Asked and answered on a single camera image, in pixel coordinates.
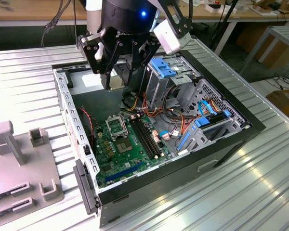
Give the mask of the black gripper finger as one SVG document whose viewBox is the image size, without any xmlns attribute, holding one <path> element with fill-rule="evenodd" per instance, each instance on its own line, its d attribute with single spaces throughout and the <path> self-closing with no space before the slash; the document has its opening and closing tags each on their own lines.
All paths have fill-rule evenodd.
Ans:
<svg viewBox="0 0 289 231">
<path fill-rule="evenodd" d="M 100 75 L 105 90 L 113 91 L 123 88 L 120 76 L 111 76 L 113 67 L 122 55 L 123 43 L 120 41 L 105 42 L 100 35 L 81 35 L 78 45 L 95 74 Z"/>
<path fill-rule="evenodd" d="M 124 85 L 129 86 L 133 72 L 145 67 L 159 49 L 157 38 L 148 38 L 142 45 L 136 40 L 132 41 L 132 53 L 126 56 L 124 66 Z"/>
</svg>

